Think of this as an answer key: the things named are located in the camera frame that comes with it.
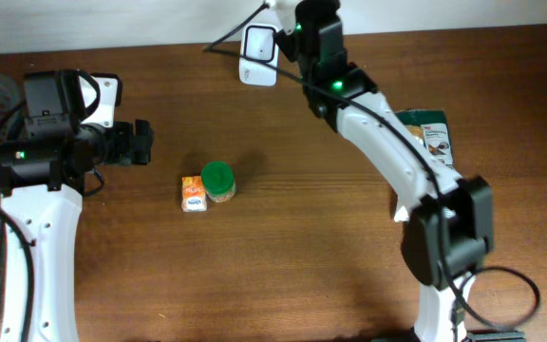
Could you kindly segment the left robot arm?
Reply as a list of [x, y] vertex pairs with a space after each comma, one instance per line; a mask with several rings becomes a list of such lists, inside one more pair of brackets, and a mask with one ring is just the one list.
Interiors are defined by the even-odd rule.
[[117, 122], [123, 83], [111, 73], [60, 69], [24, 78], [19, 137], [0, 146], [6, 238], [2, 341], [76, 341], [75, 240], [85, 177], [98, 167], [147, 165], [150, 122]]

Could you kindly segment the orange tissue packet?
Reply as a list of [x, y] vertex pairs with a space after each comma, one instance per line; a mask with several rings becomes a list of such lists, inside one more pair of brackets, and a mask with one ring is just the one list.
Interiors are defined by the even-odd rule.
[[207, 195], [201, 176], [183, 177], [181, 179], [181, 208], [184, 212], [205, 212]]

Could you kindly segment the white tube tan cap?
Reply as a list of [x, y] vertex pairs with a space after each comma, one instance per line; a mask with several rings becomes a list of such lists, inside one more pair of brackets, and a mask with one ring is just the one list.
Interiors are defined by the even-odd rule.
[[[418, 125], [408, 125], [406, 127], [411, 135], [417, 140], [417, 142], [424, 146], [424, 132], [422, 128]], [[406, 210], [406, 207], [397, 201], [396, 211], [393, 215], [395, 222], [406, 222], [409, 219], [409, 214]]]

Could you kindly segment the green-lid jar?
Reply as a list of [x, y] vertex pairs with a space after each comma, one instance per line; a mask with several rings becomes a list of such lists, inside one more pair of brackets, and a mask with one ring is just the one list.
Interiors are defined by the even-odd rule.
[[224, 161], [211, 161], [201, 170], [206, 194], [214, 202], [230, 200], [236, 193], [236, 179], [232, 167]]

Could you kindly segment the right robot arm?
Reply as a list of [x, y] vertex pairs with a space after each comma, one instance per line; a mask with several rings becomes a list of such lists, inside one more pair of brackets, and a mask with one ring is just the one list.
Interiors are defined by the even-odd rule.
[[493, 250], [493, 194], [434, 157], [399, 120], [364, 70], [349, 62], [337, 1], [272, 1], [274, 40], [296, 62], [312, 113], [365, 154], [408, 214], [401, 251], [420, 284], [405, 341], [521, 341], [515, 324], [468, 332], [468, 295]]

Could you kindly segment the green 3M gloves package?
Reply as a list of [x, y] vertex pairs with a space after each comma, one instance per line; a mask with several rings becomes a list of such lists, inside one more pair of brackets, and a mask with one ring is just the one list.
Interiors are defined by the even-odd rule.
[[454, 169], [451, 137], [443, 110], [407, 109], [398, 111], [396, 116], [432, 156]]

